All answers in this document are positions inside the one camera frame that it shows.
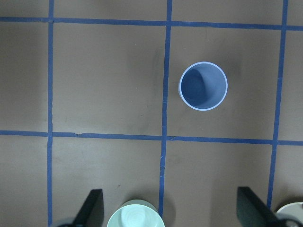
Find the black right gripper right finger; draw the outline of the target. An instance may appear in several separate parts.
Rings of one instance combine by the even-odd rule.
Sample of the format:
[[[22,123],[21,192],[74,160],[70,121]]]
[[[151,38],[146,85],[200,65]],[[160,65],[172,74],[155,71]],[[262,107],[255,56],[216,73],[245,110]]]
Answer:
[[[291,220],[278,219],[249,187],[237,189],[237,218],[242,227],[291,226]]]

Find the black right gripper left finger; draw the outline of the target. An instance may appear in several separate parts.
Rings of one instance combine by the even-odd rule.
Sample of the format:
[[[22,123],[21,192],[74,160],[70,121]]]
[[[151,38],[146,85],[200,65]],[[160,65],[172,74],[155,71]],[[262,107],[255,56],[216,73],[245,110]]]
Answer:
[[[64,218],[52,224],[53,227],[101,227],[104,222],[104,198],[102,189],[89,192],[74,218]]]

